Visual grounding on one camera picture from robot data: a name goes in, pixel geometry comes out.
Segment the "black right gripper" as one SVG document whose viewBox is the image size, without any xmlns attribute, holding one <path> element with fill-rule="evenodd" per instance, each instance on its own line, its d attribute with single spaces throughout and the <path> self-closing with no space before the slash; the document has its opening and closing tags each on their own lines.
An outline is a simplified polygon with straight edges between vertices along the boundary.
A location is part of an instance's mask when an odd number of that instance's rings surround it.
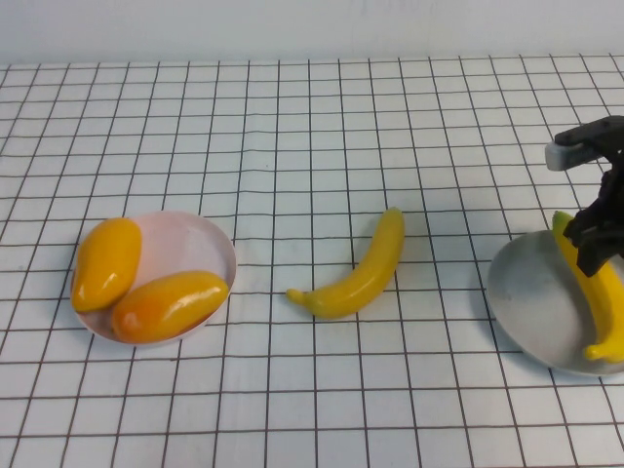
<svg viewBox="0 0 624 468">
<path fill-rule="evenodd" d="M 593 207 L 576 213 L 564 236 L 578 248 L 577 266 L 592 277 L 614 256 L 623 255 L 623 149 L 608 158 Z"/>
</svg>

